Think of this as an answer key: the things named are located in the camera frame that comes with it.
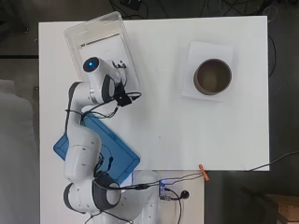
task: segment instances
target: cable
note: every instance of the cable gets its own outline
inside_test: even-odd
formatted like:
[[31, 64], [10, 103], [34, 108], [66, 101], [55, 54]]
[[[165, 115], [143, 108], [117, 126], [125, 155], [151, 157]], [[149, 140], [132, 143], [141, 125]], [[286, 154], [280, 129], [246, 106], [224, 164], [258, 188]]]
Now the cable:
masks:
[[[140, 15], [128, 15], [121, 7], [119, 7], [118, 5], [116, 5], [114, 2], [112, 2], [112, 0], [109, 0], [109, 3], [111, 4], [111, 7], [114, 11], [117, 11], [117, 9], [122, 12], [122, 14], [124, 14], [124, 16], [122, 16], [123, 19], [132, 19], [132, 17], [139, 17], [140, 19], [144, 20], [145, 18], [140, 16]], [[149, 16], [149, 7], [147, 7], [147, 17]]]
[[164, 6], [162, 5], [161, 1], [160, 0], [157, 0], [157, 3], [159, 4], [161, 10], [163, 11], [163, 13], [165, 14], [165, 16], [169, 19], [169, 15], [166, 11], [166, 9], [164, 8]]
[[235, 0], [234, 3], [231, 4], [231, 6], [229, 7], [229, 9], [223, 14], [223, 16], [225, 16], [230, 10], [232, 10], [232, 8], [235, 10], [234, 6], [237, 3], [238, 0]]
[[194, 177], [194, 178], [188, 178], [188, 179], [181, 179], [181, 180], [177, 180], [177, 181], [174, 181], [173, 183], [170, 183], [170, 184], [166, 184], [166, 185], [174, 185], [174, 184], [177, 184], [178, 182], [182, 182], [182, 181], [185, 181], [185, 180], [194, 180], [194, 179], [197, 179], [199, 177], [202, 177], [203, 175], [199, 175], [197, 177]]
[[140, 19], [144, 20], [145, 18], [140, 15], [130, 15], [130, 16], [123, 16], [123, 19], [132, 19], [132, 17], [139, 17]]
[[166, 191], [170, 191], [170, 192], [174, 193], [174, 194], [176, 195], [176, 197], [178, 198], [178, 204], [179, 204], [178, 224], [179, 224], [180, 219], [181, 219], [181, 210], [182, 210], [182, 209], [181, 209], [181, 201], [180, 201], [180, 198], [179, 198], [179, 196], [176, 194], [175, 191], [173, 191], [173, 190], [171, 190], [171, 189], [167, 189], [167, 188], [165, 188], [164, 190], [166, 190]]
[[[174, 184], [177, 184], [178, 182], [187, 181], [187, 180], [194, 180], [196, 178], [199, 178], [199, 177], [203, 176], [202, 174], [191, 174], [191, 175], [198, 175], [198, 176], [194, 177], [194, 178], [187, 178], [187, 179], [185, 179], [185, 177], [190, 176], [190, 175], [185, 175], [185, 176], [182, 176], [182, 177], [165, 178], [165, 179], [160, 179], [160, 180], [157, 180], [157, 181], [154, 181], [154, 182], [151, 182], [151, 183], [135, 184], [135, 185], [125, 186], [125, 187], [121, 187], [121, 188], [104, 187], [104, 186], [100, 185], [99, 183], [97, 183], [96, 180], [94, 180], [94, 183], [98, 187], [100, 187], [102, 189], [114, 189], [114, 190], [119, 190], [119, 189], [134, 189], [134, 190], [142, 190], [142, 189], [148, 189], [148, 188], [155, 187], [155, 186], [160, 186], [160, 183], [163, 183], [163, 185], [165, 185], [165, 186], [167, 186], [167, 185], [174, 185]], [[178, 179], [178, 180], [174, 181], [172, 183], [164, 183], [165, 180], [169, 180], [169, 179]]]
[[110, 216], [112, 216], [112, 217], [115, 217], [115, 218], [117, 218], [117, 219], [119, 219], [119, 220], [121, 220], [121, 221], [125, 221], [125, 222], [128, 222], [128, 223], [133, 224], [132, 221], [129, 221], [129, 220], [124, 219], [124, 218], [121, 218], [121, 217], [117, 217], [117, 216], [115, 216], [115, 215], [113, 215], [112, 213], [109, 213], [109, 212], [107, 212], [107, 211], [104, 211], [104, 210], [100, 210], [100, 211], [101, 211], [102, 213], [106, 213], [106, 214], [108, 214], [108, 215], [110, 215]]
[[75, 113], [75, 114], [78, 114], [78, 115], [81, 115], [81, 116], [82, 116], [82, 113], [80, 113], [80, 112], [78, 112], [78, 111], [76, 111], [76, 110], [66, 109], [65, 112], [66, 112], [66, 113], [67, 113], [67, 112], [73, 112], [73, 113]]
[[[222, 0], [227, 6], [233, 6], [233, 4], [231, 4], [231, 3], [228, 3], [226, 0]], [[233, 7], [231, 7], [231, 9], [233, 9], [235, 12], [237, 12], [239, 15], [241, 15], [241, 16], [243, 16], [243, 14], [239, 11], [239, 10], [237, 10], [234, 6]]]
[[143, 6], [145, 6], [145, 8], [147, 10], [146, 19], [148, 19], [149, 18], [149, 14], [150, 14], [149, 6], [144, 1], [141, 1], [141, 4], [143, 4]]
[[204, 0], [204, 5], [203, 5], [203, 7], [202, 7], [202, 11], [201, 11], [200, 14], [199, 14], [199, 17], [201, 17], [201, 16], [203, 15], [205, 6], [206, 6], [206, 0]]
[[99, 212], [98, 214], [95, 214], [95, 215], [91, 215], [85, 222], [84, 224], [87, 224], [93, 217], [97, 217], [101, 214], [102, 212]]
[[277, 49], [276, 49], [276, 47], [275, 47], [273, 38], [272, 38], [270, 35], [269, 35], [268, 37], [269, 37], [269, 39], [270, 39], [271, 42], [272, 42], [272, 45], [273, 45], [273, 51], [274, 51], [274, 64], [273, 64], [273, 68], [272, 68], [272, 70], [271, 70], [271, 72], [270, 72], [270, 74], [269, 74], [269, 76], [268, 76], [268, 77], [271, 77], [271, 76], [273, 75], [273, 73], [274, 73], [276, 67], [277, 67]]
[[38, 59], [38, 55], [0, 55], [0, 59]]
[[250, 171], [254, 171], [254, 170], [263, 168], [263, 167], [265, 167], [265, 166], [270, 166], [270, 165], [272, 165], [272, 164], [274, 164], [274, 163], [276, 163], [276, 162], [278, 162], [278, 161], [281, 161], [282, 159], [284, 159], [284, 158], [286, 158], [286, 157], [288, 157], [288, 156], [292, 156], [292, 155], [295, 155], [295, 154], [299, 154], [299, 151], [289, 152], [289, 153], [284, 154], [283, 156], [279, 157], [278, 159], [276, 159], [276, 160], [274, 160], [274, 161], [271, 161], [271, 162], [269, 162], [269, 163], [267, 163], [267, 164], [265, 164], [265, 165], [261, 165], [261, 166], [255, 167], [255, 168], [253, 168], [253, 169], [251, 169], [251, 170], [247, 170], [247, 171], [245, 171], [245, 172], [250, 172]]

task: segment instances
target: transparent bin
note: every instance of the transparent bin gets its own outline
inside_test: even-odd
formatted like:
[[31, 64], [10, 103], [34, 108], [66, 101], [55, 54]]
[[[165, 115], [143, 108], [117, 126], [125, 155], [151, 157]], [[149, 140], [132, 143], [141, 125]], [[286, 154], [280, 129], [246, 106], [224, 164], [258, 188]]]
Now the transparent bin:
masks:
[[78, 77], [81, 81], [89, 79], [83, 71], [84, 62], [98, 57], [107, 62], [123, 61], [127, 65], [127, 84], [125, 90], [137, 91], [138, 80], [134, 61], [129, 48], [129, 40], [119, 12], [112, 12], [92, 21], [86, 21], [64, 32]]

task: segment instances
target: orange clip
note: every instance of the orange clip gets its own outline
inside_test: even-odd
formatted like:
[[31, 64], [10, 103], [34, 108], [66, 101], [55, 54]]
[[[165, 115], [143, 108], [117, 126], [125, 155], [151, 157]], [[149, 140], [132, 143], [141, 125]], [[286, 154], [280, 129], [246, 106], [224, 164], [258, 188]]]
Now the orange clip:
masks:
[[204, 169], [204, 166], [202, 164], [199, 164], [199, 169], [201, 170], [201, 172], [203, 173], [203, 176], [205, 178], [205, 181], [208, 181], [209, 178], [208, 178], [208, 175], [206, 174], [206, 171]]

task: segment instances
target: white tabletop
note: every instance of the white tabletop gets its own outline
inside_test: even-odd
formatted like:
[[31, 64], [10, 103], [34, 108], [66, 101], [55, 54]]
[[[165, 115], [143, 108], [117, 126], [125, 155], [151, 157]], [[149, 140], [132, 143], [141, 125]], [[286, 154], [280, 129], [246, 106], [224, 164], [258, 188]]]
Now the white tabletop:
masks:
[[[86, 218], [65, 207], [64, 162], [52, 150], [64, 132], [67, 91], [78, 80], [64, 30], [78, 23], [39, 24], [42, 224]], [[268, 162], [266, 17], [126, 21], [125, 27], [143, 95], [105, 123], [140, 154], [139, 169], [196, 170], [203, 163], [207, 169], [243, 170]], [[229, 104], [180, 98], [192, 40], [235, 46], [239, 94]], [[175, 189], [192, 195], [182, 223], [203, 223], [203, 179]], [[168, 217], [161, 223], [171, 223]]]

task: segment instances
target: gray floor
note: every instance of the gray floor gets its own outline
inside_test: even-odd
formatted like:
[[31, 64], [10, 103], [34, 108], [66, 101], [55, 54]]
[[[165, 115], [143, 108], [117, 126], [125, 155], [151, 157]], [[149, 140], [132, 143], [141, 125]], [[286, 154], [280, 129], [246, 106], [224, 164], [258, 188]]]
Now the gray floor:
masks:
[[[149, 5], [150, 19], [165, 18], [156, 0], [145, 2]], [[204, 1], [163, 0], [162, 3], [170, 18], [189, 18], [199, 17]], [[260, 3], [259, 0], [249, 3], [248, 13], [254, 11]], [[268, 26], [277, 48], [277, 68], [269, 78], [271, 161], [286, 152], [299, 149], [299, 5], [275, 5], [278, 14]], [[39, 21], [86, 21], [112, 11], [107, 0], [76, 3], [73, 0], [22, 0], [18, 9], [30, 31], [27, 34], [10, 34], [5, 37], [0, 42], [0, 54], [38, 54], [36, 40]], [[136, 14], [135, 11], [123, 9], [128, 14]], [[221, 14], [227, 9], [224, 6]], [[244, 5], [238, 9], [243, 12]], [[219, 0], [210, 0], [209, 12], [205, 9], [202, 16], [216, 17], [219, 16], [219, 11]], [[138, 13], [145, 16], [145, 12], [142, 7]], [[231, 11], [228, 15], [237, 14]], [[269, 45], [271, 67], [272, 49]], [[38, 60], [1, 60], [0, 69], [0, 78], [15, 80], [17, 92], [32, 102], [37, 120], [38, 91], [34, 91], [34, 86], [38, 85]], [[206, 183], [205, 223], [262, 223], [261, 210], [256, 212], [249, 207], [249, 199], [240, 188], [246, 186], [264, 193], [299, 196], [298, 161], [299, 156], [287, 158], [273, 165], [271, 172], [210, 172], [210, 181]]]

